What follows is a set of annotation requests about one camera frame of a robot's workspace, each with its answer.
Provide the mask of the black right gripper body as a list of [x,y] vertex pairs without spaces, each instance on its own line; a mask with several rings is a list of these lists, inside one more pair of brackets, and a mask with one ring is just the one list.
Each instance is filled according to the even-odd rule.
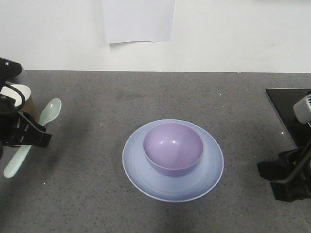
[[270,182],[276,200],[293,202],[311,197],[311,149],[281,152],[278,159],[257,163],[259,175]]

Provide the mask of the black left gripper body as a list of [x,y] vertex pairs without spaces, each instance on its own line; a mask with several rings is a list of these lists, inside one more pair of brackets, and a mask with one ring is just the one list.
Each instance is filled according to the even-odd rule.
[[46,148],[52,135],[46,133],[46,128],[35,122],[27,112],[15,107],[15,99],[0,98],[0,154],[3,147],[31,145]]

